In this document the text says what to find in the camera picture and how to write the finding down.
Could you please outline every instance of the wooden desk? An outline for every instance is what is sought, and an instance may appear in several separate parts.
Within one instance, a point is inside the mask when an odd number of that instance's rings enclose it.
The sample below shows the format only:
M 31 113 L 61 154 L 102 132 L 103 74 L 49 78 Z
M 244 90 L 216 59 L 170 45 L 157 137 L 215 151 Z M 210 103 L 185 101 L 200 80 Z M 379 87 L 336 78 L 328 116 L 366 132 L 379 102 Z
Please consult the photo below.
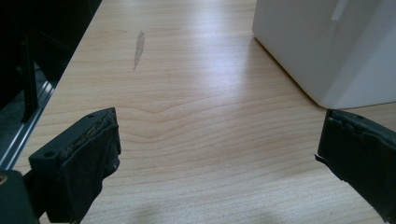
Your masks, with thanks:
M 254 38 L 254 8 L 104 0 L 16 169 L 115 106 L 121 166 L 84 223 L 383 223 L 315 161 L 325 110 Z M 396 104 L 350 111 L 396 130 Z

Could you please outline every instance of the black plastic part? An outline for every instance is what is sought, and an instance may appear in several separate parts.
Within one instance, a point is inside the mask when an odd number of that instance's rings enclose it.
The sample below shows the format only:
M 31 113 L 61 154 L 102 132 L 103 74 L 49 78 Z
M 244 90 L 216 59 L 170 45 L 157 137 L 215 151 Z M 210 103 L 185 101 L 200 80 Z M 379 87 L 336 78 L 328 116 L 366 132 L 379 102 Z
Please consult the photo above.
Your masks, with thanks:
M 396 223 L 395 132 L 355 114 L 328 110 L 316 157 L 385 221 Z
M 0 223 L 38 224 L 21 173 L 0 171 Z
M 22 45 L 22 76 L 23 93 L 25 99 L 25 110 L 22 122 L 26 122 L 38 109 L 37 89 L 35 86 L 35 66 L 30 52 L 30 42 L 28 36 L 25 37 Z
M 43 200 L 46 197 L 44 192 L 45 183 L 40 182 L 32 171 L 24 175 L 23 180 L 30 202 L 33 205 L 35 216 L 39 218 L 46 212 L 46 205 Z
M 40 148 L 30 158 L 43 184 L 51 222 L 80 222 L 102 190 L 102 181 L 120 165 L 115 108 L 92 113 Z

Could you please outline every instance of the white box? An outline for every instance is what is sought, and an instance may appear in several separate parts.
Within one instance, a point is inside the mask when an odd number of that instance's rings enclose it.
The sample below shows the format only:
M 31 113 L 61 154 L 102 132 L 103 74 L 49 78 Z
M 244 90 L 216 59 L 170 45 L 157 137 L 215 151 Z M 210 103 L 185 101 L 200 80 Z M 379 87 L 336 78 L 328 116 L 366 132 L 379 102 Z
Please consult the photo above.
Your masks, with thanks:
M 258 0 L 253 33 L 319 105 L 396 101 L 395 0 Z

